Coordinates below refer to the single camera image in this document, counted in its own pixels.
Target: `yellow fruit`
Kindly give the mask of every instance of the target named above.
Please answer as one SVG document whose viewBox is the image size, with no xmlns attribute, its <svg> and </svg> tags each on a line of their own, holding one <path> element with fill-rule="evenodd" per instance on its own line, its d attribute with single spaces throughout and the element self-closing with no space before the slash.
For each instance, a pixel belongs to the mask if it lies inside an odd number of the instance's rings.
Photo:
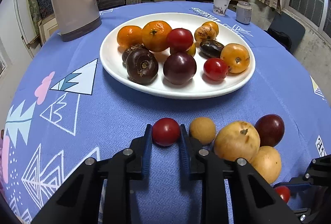
<svg viewBox="0 0 331 224">
<path fill-rule="evenodd" d="M 260 136 L 248 122 L 232 122 L 218 132 L 214 152 L 220 158 L 235 161 L 245 158 L 252 162 L 259 151 Z"/>
<path fill-rule="evenodd" d="M 215 23 L 214 21 L 207 21 L 203 25 L 209 25 L 209 26 L 211 26 L 215 30 L 216 36 L 218 35 L 219 28 L 218 28 L 217 23 Z"/>
<path fill-rule="evenodd" d="M 236 43 L 227 44 L 223 48 L 221 59 L 229 66 L 229 72 L 233 74 L 246 70 L 250 62 L 246 47 Z"/>
<path fill-rule="evenodd" d="M 282 161 L 275 148 L 262 146 L 259 148 L 258 154 L 252 162 L 252 166 L 269 184 L 272 184 L 280 175 Z"/>
<path fill-rule="evenodd" d="M 205 40 L 214 40 L 216 37 L 215 30 L 209 25 L 200 26 L 194 32 L 194 39 L 199 46 L 202 41 Z"/>
<path fill-rule="evenodd" d="M 214 122 L 207 117 L 198 117 L 190 124 L 190 134 L 198 139 L 201 144 L 210 144 L 216 136 L 216 127 Z"/>
<path fill-rule="evenodd" d="M 175 54 L 177 51 L 175 51 L 174 49 L 170 48 L 170 54 Z M 187 54 L 191 55 L 192 57 L 194 57 L 196 52 L 196 47 L 195 44 L 193 42 L 192 46 L 186 51 Z"/>
</svg>

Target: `white plate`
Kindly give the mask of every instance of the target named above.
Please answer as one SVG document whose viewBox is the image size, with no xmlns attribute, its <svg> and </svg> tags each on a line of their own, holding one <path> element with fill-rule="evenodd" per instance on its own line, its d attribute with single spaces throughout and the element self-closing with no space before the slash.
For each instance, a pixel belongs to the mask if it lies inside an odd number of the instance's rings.
<svg viewBox="0 0 331 224">
<path fill-rule="evenodd" d="M 173 85 L 163 76 L 163 63 L 169 55 L 169 49 L 167 49 L 161 53 L 155 53 L 155 56 L 159 62 L 159 70 L 156 79 L 151 84 L 145 86 L 130 81 L 126 69 L 122 64 L 122 51 L 119 49 L 119 45 L 116 41 L 117 33 L 123 26 L 137 25 L 143 28 L 147 23 L 153 20 L 166 21 L 173 29 L 185 28 L 190 30 L 192 34 L 194 34 L 195 30 L 204 22 L 209 21 L 207 18 L 185 13 L 156 13 L 134 18 L 117 26 L 102 42 L 100 48 L 100 59 L 105 70 L 113 78 L 124 85 L 141 92 L 166 98 L 202 99 L 216 97 L 238 90 L 252 77 L 255 70 L 255 57 L 251 48 L 235 32 L 221 24 L 218 24 L 219 34 L 216 38 L 217 41 L 224 45 L 229 43 L 242 44 L 248 49 L 251 61 L 249 67 L 244 72 L 238 75 L 230 74 L 221 83 L 216 83 L 207 79 L 203 76 L 203 65 L 206 58 L 201 55 L 199 48 L 197 48 L 197 52 L 194 56 L 197 63 L 197 72 L 195 76 L 184 85 Z"/>
</svg>

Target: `blue tablecloth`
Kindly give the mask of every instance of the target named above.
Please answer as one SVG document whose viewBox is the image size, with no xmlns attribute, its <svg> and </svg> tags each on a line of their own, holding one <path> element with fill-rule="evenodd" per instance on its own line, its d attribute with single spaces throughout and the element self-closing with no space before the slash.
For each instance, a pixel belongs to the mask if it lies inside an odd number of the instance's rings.
<svg viewBox="0 0 331 224">
<path fill-rule="evenodd" d="M 161 12 L 205 16 L 243 37 L 256 58 L 251 80 L 225 96 L 171 100 L 113 79 L 98 60 L 103 39 L 127 20 Z M 8 113 L 4 189 L 10 207 L 27 222 L 84 159 L 112 157 L 143 135 L 147 123 L 162 117 L 188 127 L 193 118 L 206 116 L 219 130 L 235 120 L 254 124 L 262 115 L 280 115 L 285 135 L 276 147 L 282 158 L 277 182 L 302 174 L 312 158 L 330 151 L 331 111 L 318 86 L 279 43 L 255 25 L 235 21 L 234 12 L 219 17 L 212 13 L 212 4 L 160 2 L 100 14 L 102 25 L 84 37 L 67 43 L 60 35 L 50 37 L 22 78 Z M 149 186 L 132 190 L 133 223 L 199 223 L 201 182 L 181 186 L 177 144 L 153 145 Z M 302 206 L 295 199 L 289 204 Z"/>
</svg>

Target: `cherry tomato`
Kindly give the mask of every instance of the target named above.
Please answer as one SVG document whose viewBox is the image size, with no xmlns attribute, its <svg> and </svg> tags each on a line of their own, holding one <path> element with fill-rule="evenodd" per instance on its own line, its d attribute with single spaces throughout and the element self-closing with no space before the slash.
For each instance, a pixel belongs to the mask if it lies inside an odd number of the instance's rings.
<svg viewBox="0 0 331 224">
<path fill-rule="evenodd" d="M 191 31 L 184 28 L 176 28 L 167 35 L 167 43 L 170 48 L 177 52 L 187 51 L 193 43 Z"/>
<path fill-rule="evenodd" d="M 290 189 L 287 186 L 279 186 L 275 188 L 275 191 L 279 194 L 279 196 L 283 199 L 284 202 L 288 202 L 291 196 Z"/>
<path fill-rule="evenodd" d="M 175 143 L 179 137 L 179 124 L 174 119 L 159 119 L 152 127 L 153 142 L 160 146 L 170 146 Z"/>
<path fill-rule="evenodd" d="M 208 78 L 214 81 L 220 81 L 227 76 L 229 67 L 218 58 L 208 59 L 204 64 L 204 73 Z"/>
</svg>

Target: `tangerine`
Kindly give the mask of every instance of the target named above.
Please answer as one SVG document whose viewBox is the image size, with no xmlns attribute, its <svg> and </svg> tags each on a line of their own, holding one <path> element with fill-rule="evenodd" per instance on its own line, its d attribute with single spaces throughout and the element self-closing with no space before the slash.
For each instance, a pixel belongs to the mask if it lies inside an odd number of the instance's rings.
<svg viewBox="0 0 331 224">
<path fill-rule="evenodd" d="M 117 43 L 125 49 L 142 44 L 142 29 L 135 25 L 122 27 L 117 34 Z"/>
<path fill-rule="evenodd" d="M 145 47 L 154 52 L 161 52 L 169 48 L 167 35 L 171 26 L 162 20 L 154 20 L 146 24 L 142 30 L 142 40 Z"/>
</svg>

